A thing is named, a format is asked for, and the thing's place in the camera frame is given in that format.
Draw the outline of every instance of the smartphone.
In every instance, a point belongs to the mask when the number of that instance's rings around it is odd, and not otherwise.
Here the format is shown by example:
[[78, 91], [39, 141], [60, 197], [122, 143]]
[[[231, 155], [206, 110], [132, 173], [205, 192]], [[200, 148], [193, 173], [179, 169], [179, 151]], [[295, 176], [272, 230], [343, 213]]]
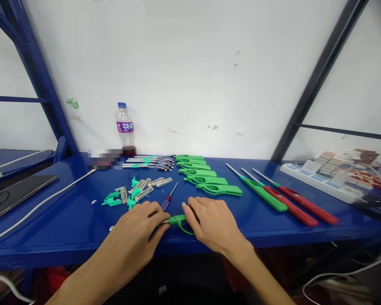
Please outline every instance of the smartphone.
[[57, 179], [57, 175], [30, 176], [0, 191], [0, 217]]

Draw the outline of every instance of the power strip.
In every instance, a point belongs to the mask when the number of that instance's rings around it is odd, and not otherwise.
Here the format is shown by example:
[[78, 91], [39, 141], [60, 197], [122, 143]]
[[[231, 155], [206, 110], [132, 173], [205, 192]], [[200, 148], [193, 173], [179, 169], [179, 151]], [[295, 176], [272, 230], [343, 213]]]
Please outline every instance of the power strip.
[[313, 186], [314, 188], [321, 190], [330, 196], [340, 199], [345, 203], [354, 203], [364, 196], [363, 192], [358, 189], [354, 189], [346, 185], [336, 186], [330, 183], [328, 178], [318, 174], [310, 174], [305, 172], [299, 166], [291, 163], [282, 165], [280, 171], [306, 184], [309, 184], [310, 186]]

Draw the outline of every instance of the plastic bottle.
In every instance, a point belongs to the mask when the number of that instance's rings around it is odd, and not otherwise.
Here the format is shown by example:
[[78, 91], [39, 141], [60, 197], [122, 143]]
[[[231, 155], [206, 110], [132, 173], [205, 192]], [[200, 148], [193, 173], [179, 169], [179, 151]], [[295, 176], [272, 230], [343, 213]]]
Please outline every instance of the plastic bottle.
[[135, 156], [133, 121], [128, 114], [126, 103], [117, 103], [117, 131], [122, 142], [123, 157]]

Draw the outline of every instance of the blue shelf frame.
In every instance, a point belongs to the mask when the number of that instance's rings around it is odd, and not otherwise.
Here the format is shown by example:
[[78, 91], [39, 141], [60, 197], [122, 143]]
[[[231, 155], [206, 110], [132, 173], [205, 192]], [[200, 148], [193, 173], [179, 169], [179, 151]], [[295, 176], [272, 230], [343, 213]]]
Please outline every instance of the blue shelf frame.
[[38, 98], [0, 96], [0, 102], [40, 103], [58, 141], [54, 163], [78, 152], [22, 0], [0, 0], [0, 28], [13, 41]]

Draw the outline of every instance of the purple label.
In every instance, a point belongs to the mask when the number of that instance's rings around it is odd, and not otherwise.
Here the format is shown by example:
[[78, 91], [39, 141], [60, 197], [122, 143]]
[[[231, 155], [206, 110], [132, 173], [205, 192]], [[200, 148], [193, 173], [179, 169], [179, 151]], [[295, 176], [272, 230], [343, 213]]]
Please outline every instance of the purple label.
[[133, 122], [117, 122], [117, 130], [123, 133], [133, 132]]

